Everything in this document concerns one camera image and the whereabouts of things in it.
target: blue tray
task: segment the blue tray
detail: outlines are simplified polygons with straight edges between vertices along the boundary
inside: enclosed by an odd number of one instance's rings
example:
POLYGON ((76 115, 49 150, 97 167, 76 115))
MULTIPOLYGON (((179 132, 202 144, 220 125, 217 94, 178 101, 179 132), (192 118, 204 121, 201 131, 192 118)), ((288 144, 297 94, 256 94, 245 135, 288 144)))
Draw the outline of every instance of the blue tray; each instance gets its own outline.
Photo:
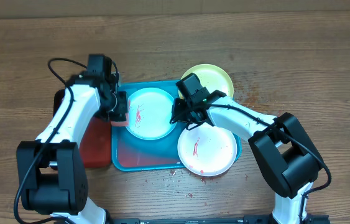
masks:
MULTIPOLYGON (((176 82, 165 80, 157 82, 127 83, 119 87, 128 96, 137 90, 153 87, 165 90, 178 98, 176 82)), ((178 122, 171 133, 158 140, 143 140, 133 136, 125 127, 112 127, 111 151, 113 164, 122 171, 140 171, 157 169, 184 168, 177 152, 177 141, 186 128, 186 124, 178 122)), ((237 142, 236 160, 241 155, 240 138, 234 135, 237 142)))

